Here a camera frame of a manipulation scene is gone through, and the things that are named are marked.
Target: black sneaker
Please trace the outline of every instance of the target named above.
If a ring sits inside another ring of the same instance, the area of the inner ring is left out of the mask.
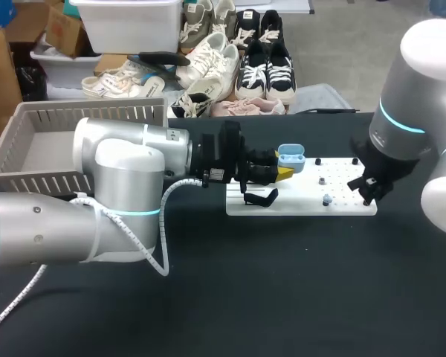
[[[167,118],[198,118],[218,100],[223,91],[218,77],[194,82],[180,98],[167,109]]]
[[[278,41],[284,42],[282,34],[282,19],[275,10],[266,11],[261,20],[261,36],[259,41],[269,51],[271,46]]]
[[[267,58],[261,42],[252,41],[239,65],[235,84],[235,95],[238,99],[265,97]]]
[[[252,9],[236,13],[235,39],[231,43],[238,47],[242,56],[251,41],[259,37],[259,13]]]
[[[291,104],[296,97],[297,85],[292,58],[284,43],[275,42],[271,47],[266,76],[268,79],[266,99],[280,99],[284,105]]]

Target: white plastic storage bin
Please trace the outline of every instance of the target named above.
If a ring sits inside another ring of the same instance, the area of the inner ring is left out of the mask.
[[[58,57],[42,54],[38,46],[30,52],[30,57],[38,60],[48,76],[48,83],[56,88],[81,89],[81,80],[94,76],[101,56],[98,57]]]
[[[178,48],[181,0],[70,0],[94,52],[137,54]]]

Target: white board with holes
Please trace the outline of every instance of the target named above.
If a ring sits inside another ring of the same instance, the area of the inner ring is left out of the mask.
[[[358,191],[351,191],[347,182],[362,176],[363,165],[352,164],[353,158],[320,158],[321,164],[315,164],[315,158],[307,158],[304,170],[288,180],[261,186],[248,184],[248,193],[267,197],[273,188],[279,195],[276,201],[264,208],[245,205],[239,192],[239,182],[232,181],[226,186],[226,213],[230,216],[374,216],[377,205],[363,204]],[[319,184],[324,177],[325,184]],[[332,203],[322,204],[323,196],[329,194]]]

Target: shoelace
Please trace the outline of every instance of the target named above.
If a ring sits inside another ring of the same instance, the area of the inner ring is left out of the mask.
[[[174,106],[181,106],[182,109],[185,111],[185,118],[197,118],[198,117],[198,111],[204,107],[207,106],[209,103],[211,103],[212,100],[208,99],[204,102],[200,103],[194,103],[192,102],[192,98],[188,95],[188,93],[184,93],[180,99],[177,101]]]
[[[230,59],[226,58],[219,52],[213,51],[212,53],[212,65],[210,66],[210,69],[208,69],[207,74],[205,74],[205,77],[222,77],[223,73],[226,72],[226,68],[229,65]]]
[[[270,39],[279,39],[279,30],[266,30],[259,38],[259,41],[264,43],[271,43]]]
[[[188,35],[190,32],[198,31],[201,26],[201,22],[197,22],[193,25],[188,25],[188,22],[185,22],[184,29],[180,31],[180,42],[185,42],[188,40]]]
[[[212,32],[226,33],[226,24],[212,24]]]
[[[191,66],[202,75],[205,75],[208,72],[208,69],[213,65],[215,52],[216,51],[211,48],[210,44],[205,42],[205,44],[202,45],[202,47],[199,48],[198,52],[195,54]]]
[[[124,62],[118,71],[114,69],[106,69],[98,77],[102,77],[104,74],[110,74],[115,77],[141,77],[143,72],[143,66],[138,65],[130,60]]]
[[[242,28],[239,28],[238,34],[236,35],[235,39],[231,40],[231,43],[233,43],[236,46],[247,47],[248,44],[245,43],[245,40],[248,37],[252,37],[255,32],[256,32],[255,30],[243,30]]]
[[[106,76],[103,78],[103,85],[109,89],[118,89],[124,93],[129,92],[134,84],[140,84],[140,81],[134,77],[116,77]]]
[[[266,88],[266,64],[258,65],[257,67],[245,66],[242,83],[247,83],[248,88],[252,87],[257,80],[262,81],[263,88]]]
[[[294,69],[291,67],[289,58],[286,57],[285,60],[288,61],[288,65],[277,66],[271,62],[268,63],[269,80],[271,82],[291,82],[291,72]]]

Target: black table surface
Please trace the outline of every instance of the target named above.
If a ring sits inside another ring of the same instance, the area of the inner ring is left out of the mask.
[[[247,144],[349,157],[370,114],[242,118]],[[178,120],[193,140],[221,120]],[[51,266],[0,326],[0,356],[446,356],[446,234],[420,206],[436,154],[373,217],[231,217],[224,186],[169,199],[170,274]],[[0,312],[36,267],[0,271]]]

